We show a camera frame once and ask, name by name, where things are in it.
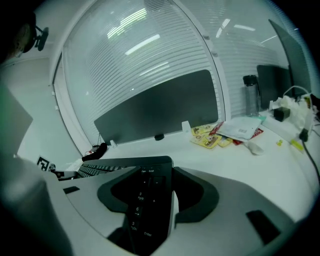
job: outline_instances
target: computer monitor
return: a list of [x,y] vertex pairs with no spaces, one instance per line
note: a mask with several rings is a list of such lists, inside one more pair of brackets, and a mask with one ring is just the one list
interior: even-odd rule
[[[269,108],[270,101],[282,98],[286,90],[292,86],[290,71],[275,65],[258,65],[256,70],[258,72],[261,108],[265,110]],[[286,95],[292,97],[293,93],[288,91]]]
[[[300,44],[281,26],[269,19],[272,27],[278,35],[281,44],[284,48],[286,57],[289,62],[290,79],[292,86],[300,86],[305,88],[307,91],[311,91],[310,76],[308,66]],[[305,92],[301,89],[294,88],[292,90],[293,96],[304,95]]]

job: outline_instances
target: white desk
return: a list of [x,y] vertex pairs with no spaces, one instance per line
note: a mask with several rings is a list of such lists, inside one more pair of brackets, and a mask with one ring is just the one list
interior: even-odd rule
[[[252,155],[244,145],[206,149],[178,132],[160,141],[149,138],[109,147],[102,159],[169,156],[175,166],[250,185],[298,221],[309,213],[319,191],[314,167],[306,153],[286,141],[282,146],[276,145],[281,137],[264,126],[261,129],[264,132],[252,139],[264,149],[264,155],[260,156]],[[306,146],[320,166],[320,137],[313,132]]]

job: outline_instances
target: white wall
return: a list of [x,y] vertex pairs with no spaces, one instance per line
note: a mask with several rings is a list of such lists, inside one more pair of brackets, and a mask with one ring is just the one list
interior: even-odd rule
[[55,110],[56,100],[49,83],[49,59],[27,60],[0,70],[1,85],[9,88],[32,116],[18,155],[36,162],[39,155],[64,170],[81,157]]
[[79,8],[88,0],[46,0],[35,11],[40,28],[49,27],[47,41],[54,43]]

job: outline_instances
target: desk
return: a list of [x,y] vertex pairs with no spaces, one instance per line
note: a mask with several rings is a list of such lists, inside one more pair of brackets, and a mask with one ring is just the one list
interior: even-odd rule
[[[174,165],[195,169],[248,184],[298,221],[309,213],[319,191],[318,180],[306,153],[267,129],[252,139],[264,155],[252,155],[244,146],[206,149],[193,144],[183,132],[168,134],[163,140],[143,139],[108,148],[101,159],[169,156]],[[320,166],[320,137],[314,132],[306,146]]]

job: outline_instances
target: paper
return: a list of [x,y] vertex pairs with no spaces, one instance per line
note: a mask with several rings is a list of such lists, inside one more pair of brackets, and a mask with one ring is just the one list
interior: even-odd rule
[[247,142],[254,135],[262,120],[247,116],[235,117],[230,121],[225,121],[218,130],[218,134],[226,137]]

